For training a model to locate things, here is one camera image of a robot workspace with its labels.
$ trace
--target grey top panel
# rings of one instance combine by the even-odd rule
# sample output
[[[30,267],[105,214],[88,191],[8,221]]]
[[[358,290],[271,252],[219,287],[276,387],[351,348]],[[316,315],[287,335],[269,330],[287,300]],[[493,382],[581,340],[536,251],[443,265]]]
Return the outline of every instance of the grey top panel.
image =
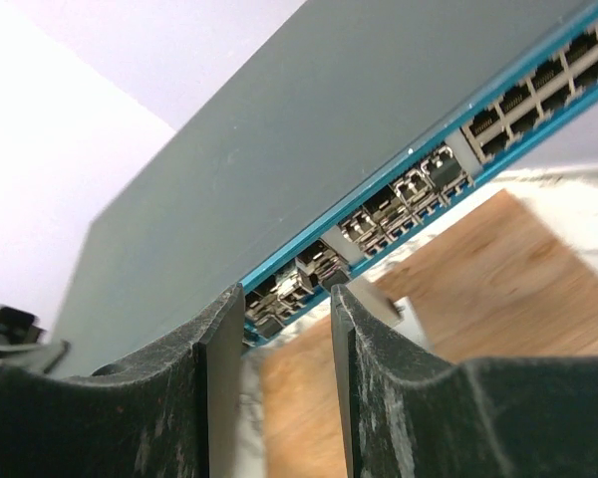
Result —
[[[95,221],[57,374],[185,322],[592,3],[309,1]]]

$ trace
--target grey network device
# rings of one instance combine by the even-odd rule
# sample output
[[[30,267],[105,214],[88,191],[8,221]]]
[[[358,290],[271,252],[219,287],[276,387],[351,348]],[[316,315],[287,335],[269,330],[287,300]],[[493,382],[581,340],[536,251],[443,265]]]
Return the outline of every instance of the grey network device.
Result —
[[[95,220],[54,374],[237,281],[265,344],[596,101],[598,1],[308,1]]]

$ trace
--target wooden board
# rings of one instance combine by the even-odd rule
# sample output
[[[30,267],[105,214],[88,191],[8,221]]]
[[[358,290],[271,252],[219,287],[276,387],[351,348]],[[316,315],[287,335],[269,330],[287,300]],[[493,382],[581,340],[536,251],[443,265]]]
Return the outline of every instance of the wooden board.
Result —
[[[598,277],[504,191],[377,284],[410,297],[451,361],[598,354]],[[271,355],[261,381],[268,476],[344,477],[330,319]]]

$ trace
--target blue edge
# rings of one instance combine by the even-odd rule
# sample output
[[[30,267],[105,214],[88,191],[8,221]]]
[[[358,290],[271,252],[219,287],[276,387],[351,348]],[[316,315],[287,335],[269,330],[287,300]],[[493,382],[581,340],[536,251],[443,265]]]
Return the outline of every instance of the blue edge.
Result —
[[[480,112],[483,108],[493,102],[502,92],[507,90],[509,87],[514,85],[520,78],[527,75],[531,70],[538,66],[542,61],[550,56],[553,52],[557,51],[562,45],[565,45],[571,41],[576,35],[581,33],[587,26],[598,20],[598,4],[583,11],[579,14],[569,25],[563,26],[556,34],[552,35],[544,45],[541,45],[526,55],[521,61],[517,62],[511,68],[509,68],[502,75],[499,75],[492,81],[493,86],[486,89],[486,92],[481,92],[477,99],[472,102],[466,102],[468,106],[463,108],[461,114],[457,115],[456,118],[449,122],[443,129],[435,132],[431,137],[425,141],[422,147],[419,147],[416,151],[409,153],[406,152],[410,146],[406,145],[404,150],[398,155],[393,162],[395,165],[391,167],[389,171],[379,171],[371,176],[362,186],[361,191],[354,198],[344,198],[341,202],[336,204],[325,214],[314,221],[310,226],[301,231],[285,246],[270,256],[265,262],[263,262],[254,271],[248,274],[241,280],[244,291],[246,293],[252,291],[257,287],[264,279],[275,273],[282,265],[287,263],[290,259],[299,254],[303,249],[316,241],[321,237],[328,229],[336,225],[339,221],[345,218],[353,210],[363,204],[368,198],[373,196],[379,189],[384,187],[387,183],[396,179],[396,177],[402,173],[410,165],[418,161],[425,154],[427,154],[433,147],[443,141],[448,135],[455,130],[459,129],[465,124],[475,113]],[[357,277],[372,266],[377,264],[388,254],[398,249],[406,241],[413,236],[420,233],[432,222],[437,220],[443,214],[448,212],[454,206],[459,204],[465,198],[470,196],[477,189],[488,183],[491,179],[500,174],[503,170],[508,168],[515,161],[519,160],[526,153],[530,152],[542,141],[551,136],[553,133],[564,127],[571,120],[576,118],[578,115],[583,113],[589,107],[598,102],[598,84],[590,88],[585,92],[584,95],[571,102],[567,107],[556,112],[554,116],[547,122],[544,122],[539,127],[531,132],[524,135],[523,139],[511,146],[509,149],[501,152],[492,162],[484,166],[483,172],[475,177],[474,186],[466,188],[460,195],[455,196],[451,205],[448,207],[438,209],[434,214],[427,217],[426,221],[411,230],[408,234],[405,234],[398,241],[389,244],[382,252],[376,254],[371,259],[366,259],[358,264],[351,267],[352,277]],[[303,314],[310,311],[314,306],[321,303],[328,293],[321,290],[306,303],[306,307],[301,312],[292,316],[289,320],[284,321],[286,325],[292,324],[294,321],[299,319]],[[246,324],[245,328],[251,332],[257,334],[255,328]],[[274,337],[266,340],[259,336],[257,346],[263,346],[274,339]]]

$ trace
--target wooden surface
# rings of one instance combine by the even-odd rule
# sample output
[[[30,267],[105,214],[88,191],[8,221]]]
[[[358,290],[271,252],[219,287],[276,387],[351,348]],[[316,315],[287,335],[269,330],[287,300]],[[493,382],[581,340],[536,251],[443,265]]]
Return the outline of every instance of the wooden surface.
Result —
[[[598,354],[598,277],[524,206],[496,194],[382,277],[451,361]],[[263,365],[268,476],[344,477],[330,319]]]

